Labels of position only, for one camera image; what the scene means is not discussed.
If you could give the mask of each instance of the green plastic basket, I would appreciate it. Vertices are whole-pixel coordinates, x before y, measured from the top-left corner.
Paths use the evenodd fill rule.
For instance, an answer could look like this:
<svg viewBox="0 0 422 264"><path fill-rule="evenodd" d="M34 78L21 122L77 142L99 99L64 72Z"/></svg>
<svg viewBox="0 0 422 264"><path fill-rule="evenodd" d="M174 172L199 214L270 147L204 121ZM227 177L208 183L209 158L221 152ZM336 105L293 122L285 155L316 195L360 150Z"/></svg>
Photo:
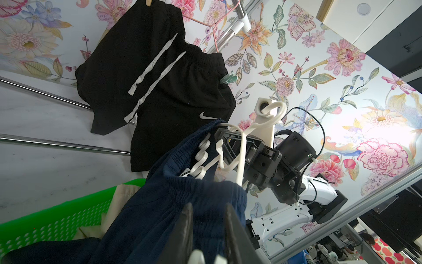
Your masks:
<svg viewBox="0 0 422 264"><path fill-rule="evenodd" d="M125 184L142 187L145 179ZM116 187L99 191L0 225L0 260L9 251L38 241L72 240L80 226L101 224Z"/></svg>

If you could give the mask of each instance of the elastic waistband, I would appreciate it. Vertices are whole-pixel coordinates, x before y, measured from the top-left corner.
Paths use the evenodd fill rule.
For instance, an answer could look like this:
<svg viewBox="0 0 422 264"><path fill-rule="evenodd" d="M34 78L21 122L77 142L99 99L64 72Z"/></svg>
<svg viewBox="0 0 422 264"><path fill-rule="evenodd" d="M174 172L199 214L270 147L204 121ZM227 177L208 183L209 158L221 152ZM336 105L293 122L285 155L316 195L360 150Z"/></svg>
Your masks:
<svg viewBox="0 0 422 264"><path fill-rule="evenodd" d="M177 49L186 51L184 57L192 60L194 64L201 68L209 71L217 71L217 73L221 76L220 78L227 74L227 69L224 65L224 59L221 53L207 54L202 52L200 47L186 43L183 16L179 8L171 4L166 4L160 0L152 0L151 7L152 6L165 10L169 19L171 34L178 34L173 44L175 44Z"/></svg>

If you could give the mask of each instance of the clothes drying rack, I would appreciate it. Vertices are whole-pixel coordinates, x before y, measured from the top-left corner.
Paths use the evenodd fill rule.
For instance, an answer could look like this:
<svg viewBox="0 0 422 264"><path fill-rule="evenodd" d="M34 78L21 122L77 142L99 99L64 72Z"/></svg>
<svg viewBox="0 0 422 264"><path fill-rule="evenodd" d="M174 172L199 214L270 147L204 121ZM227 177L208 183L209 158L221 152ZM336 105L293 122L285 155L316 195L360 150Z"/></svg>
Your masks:
<svg viewBox="0 0 422 264"><path fill-rule="evenodd" d="M232 1L234 5L237 4L236 0L232 0ZM252 11L254 11L262 1L263 0L251 0L246 5L245 8L243 7L242 3L240 3L235 8L238 17L230 26L228 26L225 33L217 41L217 47L220 51L235 36L235 33L232 30L232 27L235 25L235 22L237 22L237 20L239 19L244 18L246 14L250 14ZM215 53L215 52L216 52L216 48L213 47L207 53ZM25 90L34 95L41 95L45 97L46 99L53 99L58 102L67 103L81 109L92 111L91 107L86 104L79 103L77 101L67 99L62 96L40 90L38 88L4 78L2 76L0 76L0 83L5 84L6 86L9 86L9 87L19 89L19 90ZM129 124L134 125L135 122L131 121L129 122ZM46 139L36 139L36 138L14 136L14 135L7 135L7 134L1 134L1 133L0 133L0 142L24 144L24 145L38 145L42 147L58 147L62 149L130 156L130 151L126 151L126 150L116 150L116 149L105 148L105 147L96 147L96 146L89 146L89 145L82 145L82 144L52 141L52 140L46 140ZM303 249L312 245L314 242L324 238L325 236L333 233L335 230L345 226L348 222L359 217L363 213L369 211L370 209L374 208L378 204L386 201L391 196L401 192L402 190L406 189L407 187L411 186L412 184L416 183L417 181L421 179L422 179L422 161L414 164L411 168L409 168L403 174L389 181L387 184L385 184L378 190L370 193L364 199L359 200L357 203L349 206L347 208L347 211L339 212L337 215L335 215L332 219L330 219L326 223L312 229L310 232L306 233L305 236L301 236L297 238L294 242L282 248L277 254L275 254L274 256L271 256L270 262L272 264L275 264L275 263L282 263L288 260L289 258L293 257L294 255L296 255Z"/></svg>

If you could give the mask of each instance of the green clothespin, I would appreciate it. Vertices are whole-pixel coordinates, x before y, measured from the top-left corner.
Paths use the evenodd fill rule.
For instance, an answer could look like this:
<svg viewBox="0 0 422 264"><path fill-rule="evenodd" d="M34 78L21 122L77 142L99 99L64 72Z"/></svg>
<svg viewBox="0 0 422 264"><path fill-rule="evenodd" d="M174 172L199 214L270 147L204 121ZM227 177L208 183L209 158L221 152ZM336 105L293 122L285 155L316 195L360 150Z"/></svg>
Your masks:
<svg viewBox="0 0 422 264"><path fill-rule="evenodd" d="M232 71L231 73L221 78L220 84L231 83L231 82L236 82L236 81L237 81L237 75L235 75L234 72Z"/></svg>

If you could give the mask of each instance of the white plastic hanger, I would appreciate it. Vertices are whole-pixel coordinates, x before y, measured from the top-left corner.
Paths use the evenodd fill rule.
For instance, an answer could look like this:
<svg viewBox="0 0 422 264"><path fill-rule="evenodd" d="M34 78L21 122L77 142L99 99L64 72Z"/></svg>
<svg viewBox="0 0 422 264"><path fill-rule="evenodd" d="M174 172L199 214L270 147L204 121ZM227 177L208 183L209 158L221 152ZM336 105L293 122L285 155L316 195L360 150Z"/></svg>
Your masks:
<svg viewBox="0 0 422 264"><path fill-rule="evenodd" d="M230 129L230 132L234 132L238 130L241 133L241 148L239 155L227 166L224 166L223 162L223 140L219 140L216 143L216 150L218 152L218 155L210 161L206 166L202 166L204 162L208 158L207 149L210 146L210 141L208 140L211 136L210 133L204 138L203 141L199 144L199 151L195 156L195 160L197 160L197 163L192 167L190 174L198 179L202 179L205 176L206 171L211 168L216 162L220 162L220 168L222 171L229 172L233 170L236 166L237 169L237 177L236 177L236 183L239 186L242 186L242 180L243 180L243 172L245 169L245 156L246 156L246 137L255 129L262 129L262 128L268 128L274 126L287 112L286 104L280 101L276 101L271 103L270 105L266 106L264 109L261 110L263 114L268 114L269 116L271 114L270 111L274 108L279 107L278 113L270 118L268 121L265 121L263 123L252 123L247 129L242 130L236 125L228 124L228 123L220 123L218 126L228 126L232 127Z"/></svg>

